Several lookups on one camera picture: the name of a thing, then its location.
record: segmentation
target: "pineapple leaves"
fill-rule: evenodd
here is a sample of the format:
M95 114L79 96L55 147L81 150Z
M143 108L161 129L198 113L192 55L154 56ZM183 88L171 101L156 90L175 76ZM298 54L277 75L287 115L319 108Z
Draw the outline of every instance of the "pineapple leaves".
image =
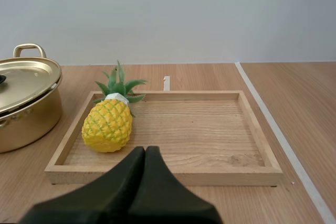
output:
M107 87L109 88L110 93L112 93L112 89L116 81L117 81L117 69L113 68L111 75L109 75L109 83L107 84Z
M125 86L123 82L118 82L113 86L113 93L119 93L125 95Z
M127 100L130 102L130 103L135 103L135 102L139 102L141 101L142 99L145 98L145 94L139 94L139 95L135 95L135 96L127 96Z
M100 99L96 99L93 101L94 104L100 103L101 101L103 101L104 98L100 98Z
M106 73L105 71L102 71L102 72L103 72L103 74L105 74L105 76L107 77L107 79L110 79L110 76L109 76L108 73Z
M137 85L141 85L141 84L146 84L146 80L132 80L132 81L128 81L125 84L125 88L126 88L126 93L129 93L130 91L132 91L132 89L137 86Z
M96 81L95 83L100 87L101 91L103 92L103 94L105 96L107 96L109 94L109 88L106 87L106 85L104 85L103 83L101 83L99 81Z
M119 81L124 82L124 80L125 80L124 70L122 69L122 66L120 65L120 62L118 60L117 60L117 63L118 63Z

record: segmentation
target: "white wall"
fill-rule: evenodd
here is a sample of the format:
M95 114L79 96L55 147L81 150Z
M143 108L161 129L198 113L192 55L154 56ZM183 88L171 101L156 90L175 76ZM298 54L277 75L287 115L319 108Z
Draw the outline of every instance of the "white wall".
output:
M335 19L335 0L0 0L0 58L35 42L63 65L336 60Z

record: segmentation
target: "wooden tray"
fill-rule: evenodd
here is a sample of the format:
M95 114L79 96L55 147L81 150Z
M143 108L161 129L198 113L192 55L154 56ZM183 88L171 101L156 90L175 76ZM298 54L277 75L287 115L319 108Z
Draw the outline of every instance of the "wooden tray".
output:
M84 145L81 128L91 92L45 169L53 184L86 184L136 146L157 145L186 186L276 186L282 171L242 91L142 91L132 104L131 139L120 151L98 153Z

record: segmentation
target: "toy pineapple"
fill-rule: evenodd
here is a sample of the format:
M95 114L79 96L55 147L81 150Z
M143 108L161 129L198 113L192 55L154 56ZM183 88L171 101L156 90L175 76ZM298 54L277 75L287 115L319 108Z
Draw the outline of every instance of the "toy pineapple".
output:
M84 143L97 152L115 152L126 145L132 131L132 112L129 103L141 101L145 95L133 94L132 89L145 80L132 80L124 83L124 71L118 62L111 74L103 72L109 79L106 85L96 81L104 94L103 99L95 100L84 121L82 137Z

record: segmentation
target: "tray rim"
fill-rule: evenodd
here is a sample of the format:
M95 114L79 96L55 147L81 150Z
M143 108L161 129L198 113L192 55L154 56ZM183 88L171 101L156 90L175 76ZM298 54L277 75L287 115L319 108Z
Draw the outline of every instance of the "tray rim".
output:
M252 133L253 139L257 145L257 148L260 152L262 160L264 161L265 166L260 167L225 167L225 168L196 168L195 172L192 172L192 168L188 168L188 171L184 171L182 168L176 168L172 171L175 177L180 180L184 185L188 186L204 186L202 180L207 176L206 180L209 180L209 176L213 176L213 181L207 182L206 186L224 186L224 185L242 185L242 186L276 186L278 180L282 176L282 170L271 150L271 147L268 144L268 141L261 129L261 126L242 90L230 90L230 91L135 91L135 94L171 94L171 97L174 97L174 94L177 95L186 95L186 99L190 95L211 95L211 94L227 94L228 100L237 100L240 107L242 108L243 115L247 120L247 124ZM100 91L91 91L89 92L85 102L71 123L68 131L64 135L62 141L58 145L56 151L54 152L51 160L49 161L47 167L45 168L45 173L51 180L53 184L57 183L56 180L60 181L58 177L66 174L80 173L80 175L87 176L100 176L103 173L111 169L110 166L90 166L90 165L63 165L66 160L77 136L78 130L81 129L82 123L86 118L87 114L91 110L91 102L94 99L95 95L100 95ZM259 181L259 175L266 176L265 181ZM243 183L232 184L234 181L241 177L241 179L246 178L250 181L245 181Z

